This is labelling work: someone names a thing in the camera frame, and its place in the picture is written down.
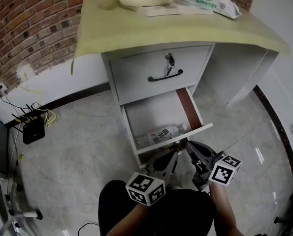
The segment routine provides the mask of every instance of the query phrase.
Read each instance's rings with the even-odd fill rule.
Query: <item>drawer handle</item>
[[[162,78],[158,78],[158,79],[154,79],[152,76],[148,77],[147,80],[149,82],[154,82],[154,81],[161,81],[161,80],[165,80],[165,79],[169,79],[169,78],[172,78],[172,77],[176,77],[180,74],[182,74],[184,71],[179,69],[178,70],[178,73],[174,74],[174,75],[170,75],[170,76],[166,76],[166,77],[162,77]]]

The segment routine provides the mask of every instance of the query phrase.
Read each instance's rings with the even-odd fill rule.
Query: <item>marble floor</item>
[[[266,110],[253,92],[225,108],[204,79],[194,99],[204,122],[214,126],[190,139],[243,161],[227,187],[239,230],[253,236],[269,234],[272,229],[271,235],[278,235],[279,226],[271,228],[272,221],[287,209],[293,178]],[[85,223],[98,221],[98,198],[104,185],[112,179],[127,181],[138,167],[111,91],[54,112],[57,119],[43,139],[25,145],[19,135],[17,147],[24,155],[20,171],[29,204],[44,216],[41,221],[29,221],[36,235],[62,236],[67,230],[75,236]],[[184,188],[194,188],[194,170],[187,157],[180,157],[177,173]],[[212,227],[209,235],[214,234]],[[98,227],[88,225],[80,232],[80,236],[89,235],[98,236]]]

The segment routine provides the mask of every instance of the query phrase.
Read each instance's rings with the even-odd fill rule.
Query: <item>drawer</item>
[[[120,105],[196,85],[204,71],[210,49],[210,45],[173,48],[110,61]],[[150,82],[149,77],[163,78],[167,74],[167,53],[171,53],[175,60],[175,68],[168,77],[175,77]]]
[[[188,88],[181,88],[121,106],[124,123],[139,164],[147,155],[201,132],[213,124],[203,125],[202,117]],[[170,140],[139,148],[136,137],[169,125],[186,125],[186,131]]]

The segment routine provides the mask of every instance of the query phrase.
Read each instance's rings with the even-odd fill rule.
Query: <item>open drawer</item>
[[[145,163],[142,154],[152,154],[154,150],[168,147],[169,144],[201,132],[213,124],[203,125],[202,117],[188,88],[181,88],[167,93],[134,101],[121,106],[129,139],[138,163]],[[170,140],[148,147],[139,148],[136,137],[159,128],[185,124],[183,134]]]

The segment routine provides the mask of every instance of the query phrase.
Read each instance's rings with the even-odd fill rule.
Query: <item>power outlet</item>
[[[7,91],[8,88],[7,88],[7,86],[5,86],[5,84],[3,82],[0,82],[0,87],[1,86],[2,86],[2,88],[1,88],[0,92],[4,94],[5,91]]]

